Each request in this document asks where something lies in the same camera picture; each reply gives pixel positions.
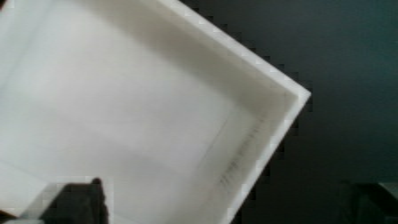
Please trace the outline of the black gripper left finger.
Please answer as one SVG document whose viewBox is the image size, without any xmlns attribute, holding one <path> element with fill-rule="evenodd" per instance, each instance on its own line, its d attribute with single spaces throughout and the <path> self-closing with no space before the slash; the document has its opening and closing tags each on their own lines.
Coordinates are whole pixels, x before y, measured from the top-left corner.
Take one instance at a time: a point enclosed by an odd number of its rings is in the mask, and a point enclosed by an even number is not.
<svg viewBox="0 0 398 224">
<path fill-rule="evenodd" d="M 69 183 L 39 216 L 44 224 L 110 224 L 103 182 Z"/>
</svg>

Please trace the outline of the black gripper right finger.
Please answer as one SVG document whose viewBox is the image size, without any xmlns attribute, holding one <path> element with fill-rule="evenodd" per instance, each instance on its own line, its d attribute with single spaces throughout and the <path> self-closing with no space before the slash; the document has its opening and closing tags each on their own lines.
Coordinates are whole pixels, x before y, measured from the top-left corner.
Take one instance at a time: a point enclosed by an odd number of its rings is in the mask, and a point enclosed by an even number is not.
<svg viewBox="0 0 398 224">
<path fill-rule="evenodd" d="M 398 183 L 341 183 L 338 224 L 398 224 Z"/>
</svg>

